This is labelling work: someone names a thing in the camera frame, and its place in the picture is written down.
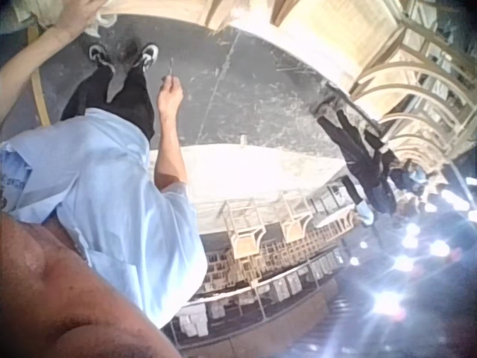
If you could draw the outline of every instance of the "bright light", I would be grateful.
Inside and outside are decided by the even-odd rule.
[[[468,211],[468,209],[470,209],[470,204],[468,201],[461,199],[453,203],[453,207],[457,211]]]
[[[373,311],[382,315],[399,315],[402,296],[391,291],[384,291],[375,297]]]
[[[402,239],[402,246],[405,248],[417,248],[419,241],[417,241],[415,236],[407,235]]]
[[[411,272],[414,267],[412,258],[406,255],[396,257],[394,260],[394,269],[402,272]]]
[[[477,179],[472,178],[472,177],[467,177],[465,178],[465,182],[467,185],[476,185],[477,186]]]
[[[470,204],[467,201],[463,198],[459,198],[450,190],[444,189],[440,196],[442,196],[442,199],[451,204],[457,211],[468,211],[468,209],[470,209]]]
[[[418,227],[415,223],[411,222],[406,227],[405,232],[408,233],[409,236],[416,236],[420,233],[420,227]]]
[[[436,240],[431,244],[431,255],[446,257],[450,254],[450,247],[442,240]]]
[[[350,258],[350,264],[353,265],[353,266],[358,266],[359,265],[358,257],[351,257]]]
[[[424,210],[427,213],[436,213],[437,212],[437,207],[431,203],[427,203],[424,207]]]
[[[469,211],[467,218],[472,222],[477,222],[477,210]]]

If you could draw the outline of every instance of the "hand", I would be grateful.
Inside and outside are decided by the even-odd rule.
[[[54,26],[71,42],[95,21],[96,13],[107,0],[64,0],[63,11]]]
[[[157,96],[157,109],[161,123],[174,124],[177,118],[177,111],[183,100],[182,86],[179,78],[167,76],[162,83],[159,95]]]

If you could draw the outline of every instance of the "person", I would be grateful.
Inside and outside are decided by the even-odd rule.
[[[372,149],[382,152],[383,176],[389,176],[399,190],[406,190],[418,197],[423,195],[429,177],[421,168],[412,169],[412,160],[406,160],[404,165],[401,164],[395,153],[368,130],[364,131],[364,140]]]
[[[29,75],[76,38],[104,3],[67,1],[59,22],[0,70],[0,119]],[[60,353],[52,357],[75,357],[64,353],[70,351],[84,357],[75,347],[94,342],[98,350],[103,339],[151,345],[145,357],[177,357],[157,356],[159,346],[168,347],[157,328],[197,291],[207,262],[186,194],[177,137],[183,90],[176,77],[163,80],[157,97],[161,138],[154,180],[148,175],[154,110],[145,72],[157,55],[157,46],[145,46],[107,103],[114,66],[102,46],[92,46],[97,69],[74,91],[62,121],[2,143],[1,203],[8,216],[1,217],[1,252],[2,259],[12,257],[1,261],[0,322],[9,331],[2,347],[18,351],[15,357],[42,357],[59,340]],[[123,331],[132,338],[123,341]]]
[[[323,115],[328,109],[332,110],[331,104],[337,107],[336,116],[342,128],[332,124]],[[329,138],[340,148],[348,170],[363,187],[370,204],[380,213],[392,214],[396,211],[396,199],[387,178],[382,175],[381,153],[374,151],[373,157],[370,156],[358,128],[351,125],[342,106],[341,100],[330,97],[310,110]]]
[[[341,182],[346,189],[348,195],[355,203],[355,211],[358,214],[359,221],[365,226],[371,226],[374,223],[374,213],[367,202],[359,195],[355,184],[348,175],[342,177]]]

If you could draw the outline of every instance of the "black pants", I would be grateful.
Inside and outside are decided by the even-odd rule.
[[[343,183],[344,187],[346,188],[346,191],[348,192],[348,195],[351,197],[351,200],[353,200],[353,203],[355,203],[355,205],[358,205],[363,201],[361,196],[359,196],[358,190],[356,190],[355,184],[353,184],[350,177],[348,177],[347,175],[344,176],[341,179],[341,182]]]
[[[381,141],[380,138],[369,132],[368,130],[364,131],[364,139],[366,140],[367,144],[371,146],[372,149],[378,151],[384,146],[384,143]],[[388,149],[385,153],[382,154],[382,166],[383,166],[383,174],[387,177],[389,175],[389,168],[392,162],[399,162],[395,153]]]
[[[358,128],[351,125],[342,110],[339,110],[336,115],[342,128],[335,126],[325,117],[320,117],[318,124],[328,134],[329,138],[338,145],[347,166],[370,161],[370,155],[364,146]]]
[[[108,66],[99,66],[73,92],[61,120],[82,116],[86,108],[99,108],[133,123],[150,141],[154,135],[154,109],[142,68],[133,67],[127,73],[121,91],[107,103],[107,89],[112,78],[113,72]]]

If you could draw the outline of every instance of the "wall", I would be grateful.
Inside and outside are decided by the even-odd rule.
[[[245,333],[182,351],[191,358],[260,358],[284,351],[328,314],[327,302],[338,294],[335,279],[288,312]]]

